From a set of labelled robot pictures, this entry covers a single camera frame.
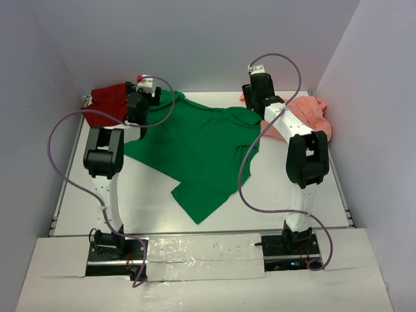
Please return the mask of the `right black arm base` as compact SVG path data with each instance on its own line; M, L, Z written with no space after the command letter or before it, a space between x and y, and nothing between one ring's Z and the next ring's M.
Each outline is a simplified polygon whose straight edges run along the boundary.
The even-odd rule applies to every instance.
M286 270L318 270L322 266L317 236L311 229L306 234L261 234L254 244L263 252L266 272Z

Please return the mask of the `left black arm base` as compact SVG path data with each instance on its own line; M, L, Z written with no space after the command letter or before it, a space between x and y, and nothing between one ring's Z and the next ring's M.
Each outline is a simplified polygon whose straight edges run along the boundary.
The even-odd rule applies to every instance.
M146 279L144 247L140 242L95 228L91 229L88 240L86 276L124 276L134 281L141 273L139 282Z

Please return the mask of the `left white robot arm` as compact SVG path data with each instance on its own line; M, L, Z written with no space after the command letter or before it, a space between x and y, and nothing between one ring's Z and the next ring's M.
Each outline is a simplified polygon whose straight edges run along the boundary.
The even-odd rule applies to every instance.
M95 89L84 117L90 126L83 165L103 200L98 214L100 231L123 231L118 209L118 176L124 163L124 145L143 139L148 130L148 111L159 106L161 88L145 77L137 84L126 82Z

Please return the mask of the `green t shirt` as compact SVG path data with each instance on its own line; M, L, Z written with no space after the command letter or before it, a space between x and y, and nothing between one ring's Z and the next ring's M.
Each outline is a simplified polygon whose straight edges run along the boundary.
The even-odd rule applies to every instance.
M159 106L149 109L146 136L125 144L126 156L177 181L175 201L200 224L250 177L259 151L253 141L261 119L244 107L210 108L181 92L163 90Z

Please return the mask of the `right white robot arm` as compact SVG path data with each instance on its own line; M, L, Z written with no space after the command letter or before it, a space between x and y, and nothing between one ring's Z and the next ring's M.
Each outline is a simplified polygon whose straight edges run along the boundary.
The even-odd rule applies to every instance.
M283 237L282 245L289 254L297 254L306 243L300 233L311 227L309 215L318 186L329 172L328 139L324 131L303 123L275 95L264 66L250 67L248 73L250 83L242 87L246 108L258 113L288 143L285 169L292 183L292 200L283 228L291 232Z

